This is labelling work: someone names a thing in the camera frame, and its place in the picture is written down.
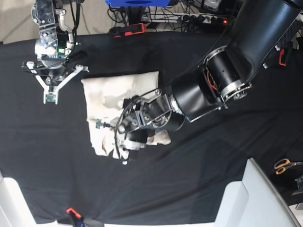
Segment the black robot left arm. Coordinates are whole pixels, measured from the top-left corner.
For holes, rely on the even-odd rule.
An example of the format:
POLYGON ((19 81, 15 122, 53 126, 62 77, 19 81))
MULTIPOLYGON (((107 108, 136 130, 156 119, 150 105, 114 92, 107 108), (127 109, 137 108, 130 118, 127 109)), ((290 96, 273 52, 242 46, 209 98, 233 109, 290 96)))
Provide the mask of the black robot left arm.
POLYGON ((246 96, 270 51, 301 15, 300 0, 246 0, 227 45, 212 48, 197 65, 173 80, 125 99, 114 128, 114 145, 124 164, 147 146, 149 135, 176 131, 246 96))

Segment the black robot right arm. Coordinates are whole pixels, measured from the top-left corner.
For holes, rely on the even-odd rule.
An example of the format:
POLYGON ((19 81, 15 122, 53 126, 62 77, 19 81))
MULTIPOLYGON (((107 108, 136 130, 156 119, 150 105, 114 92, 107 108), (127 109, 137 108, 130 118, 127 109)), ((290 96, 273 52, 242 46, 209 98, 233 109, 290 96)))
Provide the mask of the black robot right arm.
POLYGON ((33 21, 39 27, 35 43, 36 73, 48 85, 62 81, 77 43, 82 0, 37 0, 31 8, 33 21))

